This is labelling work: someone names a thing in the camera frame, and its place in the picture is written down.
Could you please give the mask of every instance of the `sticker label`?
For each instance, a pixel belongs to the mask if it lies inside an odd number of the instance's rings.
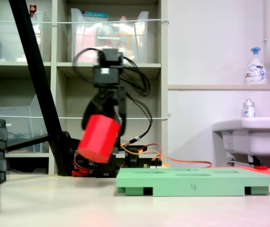
[[[109,69],[108,68],[101,68],[101,74],[108,74]]]
[[[245,82],[257,82],[268,77],[267,71],[261,65],[251,65],[244,77]]]
[[[234,150],[233,135],[223,135],[225,150]]]

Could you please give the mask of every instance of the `small spray bottle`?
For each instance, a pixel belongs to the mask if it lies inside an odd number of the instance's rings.
[[[256,117],[255,103],[251,99],[246,99],[243,103],[243,114],[244,117]]]
[[[244,77],[244,81],[246,85],[268,83],[267,71],[258,57],[258,52],[260,50],[261,48],[259,47],[254,47],[251,49],[254,57],[251,63],[249,64],[249,68]]]

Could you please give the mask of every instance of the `shelf board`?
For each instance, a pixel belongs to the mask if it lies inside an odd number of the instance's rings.
[[[93,78],[93,66],[94,63],[78,63],[80,73],[87,79]],[[161,70],[161,64],[158,63],[138,63],[139,70],[143,72],[148,79],[157,79],[159,72]],[[58,70],[66,76],[66,78],[76,79],[78,78],[73,70],[72,62],[58,62]],[[133,72],[128,71],[128,73],[135,75],[139,79],[139,76]]]
[[[157,5],[158,0],[68,0],[68,2],[98,5]]]
[[[49,153],[6,153],[5,157],[49,157]]]
[[[116,158],[125,158],[125,154],[114,154],[116,156]],[[151,153],[151,154],[142,154],[139,155],[139,158],[153,158],[155,157],[156,153]]]
[[[270,90],[270,85],[168,85],[168,90]]]
[[[51,77],[51,63],[44,62],[45,72]],[[30,79],[27,62],[0,61],[0,79]]]

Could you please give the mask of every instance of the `clear plastic storage bin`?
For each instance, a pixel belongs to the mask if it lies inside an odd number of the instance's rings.
[[[149,12],[141,12],[137,20],[147,20]],[[85,23],[79,9],[71,9],[72,60],[86,48],[116,48],[136,63],[147,63],[147,21],[119,23]],[[96,62],[97,53],[86,52],[78,62]]]
[[[6,121],[8,144],[47,134],[37,96],[34,97],[30,106],[0,107],[0,116],[0,119],[4,119]],[[44,142],[27,148],[22,148],[16,152],[45,153],[49,152],[49,146],[47,142]]]
[[[43,12],[36,12],[32,18],[33,29],[43,61],[51,60],[51,24]],[[0,61],[26,62],[19,33],[15,22],[0,21]]]

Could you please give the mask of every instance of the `orange wire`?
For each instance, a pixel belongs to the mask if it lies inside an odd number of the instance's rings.
[[[146,145],[146,146],[144,146],[142,148],[148,147],[150,145],[157,145],[157,146],[159,146],[161,148],[161,146],[159,144],[157,144],[157,143],[151,143],[151,144],[148,144],[148,145]],[[157,156],[159,156],[160,158],[163,157],[163,158],[166,158],[166,159],[171,160],[171,161],[174,161],[174,162],[189,163],[189,164],[209,164],[208,166],[206,166],[206,168],[212,167],[212,163],[211,162],[207,162],[207,161],[183,161],[183,160],[173,159],[173,158],[170,158],[168,156],[165,156],[165,155],[160,154],[159,151],[157,151],[157,150],[147,150],[147,151],[141,152],[139,154],[139,153],[134,153],[134,152],[131,152],[131,151],[127,150],[124,146],[121,146],[121,147],[126,152],[131,153],[131,154],[134,154],[134,155],[140,155],[140,154],[149,153],[149,152],[156,152],[157,155],[152,160],[154,160],[155,158],[157,158]]]

